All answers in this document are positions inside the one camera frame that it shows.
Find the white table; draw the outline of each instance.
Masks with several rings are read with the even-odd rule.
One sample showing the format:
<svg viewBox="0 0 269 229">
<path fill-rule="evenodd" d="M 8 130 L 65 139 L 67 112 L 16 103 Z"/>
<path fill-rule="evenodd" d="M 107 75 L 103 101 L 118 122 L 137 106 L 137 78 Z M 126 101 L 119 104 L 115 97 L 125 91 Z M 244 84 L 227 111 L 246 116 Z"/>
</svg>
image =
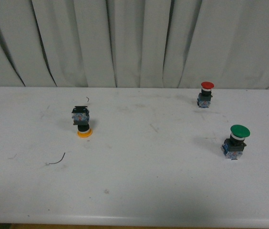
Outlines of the white table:
<svg viewBox="0 0 269 229">
<path fill-rule="evenodd" d="M 269 90 L 213 89 L 207 109 L 199 92 L 0 87 L 0 222 L 269 228 Z M 221 150 L 234 124 L 239 160 Z"/>
</svg>

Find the scuff mark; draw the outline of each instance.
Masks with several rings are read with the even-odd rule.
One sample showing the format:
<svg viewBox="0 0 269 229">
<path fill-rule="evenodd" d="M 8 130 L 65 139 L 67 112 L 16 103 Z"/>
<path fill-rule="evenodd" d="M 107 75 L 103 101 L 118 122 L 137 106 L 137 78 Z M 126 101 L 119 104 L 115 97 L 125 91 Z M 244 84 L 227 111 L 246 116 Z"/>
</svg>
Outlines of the scuff mark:
<svg viewBox="0 0 269 229">
<path fill-rule="evenodd" d="M 13 156 L 13 157 L 9 157 L 8 159 L 14 159 L 16 156 L 17 156 L 17 154 L 15 154 L 15 156 Z"/>
<path fill-rule="evenodd" d="M 149 125 L 153 128 L 154 131 L 158 133 L 158 130 L 152 124 L 149 124 Z"/>
</svg>

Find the red button cap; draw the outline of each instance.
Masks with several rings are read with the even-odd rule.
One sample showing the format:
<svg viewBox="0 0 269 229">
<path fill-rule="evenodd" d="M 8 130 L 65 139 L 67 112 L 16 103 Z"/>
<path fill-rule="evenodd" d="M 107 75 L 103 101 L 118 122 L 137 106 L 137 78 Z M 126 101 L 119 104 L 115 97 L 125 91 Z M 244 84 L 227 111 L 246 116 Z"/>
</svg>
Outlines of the red button cap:
<svg viewBox="0 0 269 229">
<path fill-rule="evenodd" d="M 214 84 L 212 84 L 211 82 L 202 82 L 201 83 L 201 86 L 204 89 L 212 89 L 214 87 Z"/>
</svg>

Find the floor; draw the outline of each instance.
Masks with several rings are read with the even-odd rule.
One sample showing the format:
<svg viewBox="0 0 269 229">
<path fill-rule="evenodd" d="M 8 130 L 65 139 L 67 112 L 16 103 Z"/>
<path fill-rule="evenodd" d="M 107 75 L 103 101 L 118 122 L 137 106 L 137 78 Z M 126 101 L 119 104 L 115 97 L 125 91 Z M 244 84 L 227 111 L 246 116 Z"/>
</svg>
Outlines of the floor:
<svg viewBox="0 0 269 229">
<path fill-rule="evenodd" d="M 161 228 L 161 227 L 115 227 L 46 224 L 0 224 L 0 229 L 207 229 L 207 228 Z"/>
</svg>

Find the green push button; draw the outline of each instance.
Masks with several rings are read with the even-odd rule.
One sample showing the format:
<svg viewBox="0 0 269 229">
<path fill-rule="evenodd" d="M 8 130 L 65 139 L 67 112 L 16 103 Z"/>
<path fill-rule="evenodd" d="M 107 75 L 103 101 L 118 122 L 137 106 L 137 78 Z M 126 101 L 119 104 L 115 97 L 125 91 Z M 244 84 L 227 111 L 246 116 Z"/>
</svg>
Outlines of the green push button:
<svg viewBox="0 0 269 229">
<path fill-rule="evenodd" d="M 234 134 L 236 137 L 249 137 L 250 131 L 247 127 L 243 125 L 233 125 L 230 128 L 232 134 Z"/>
</svg>

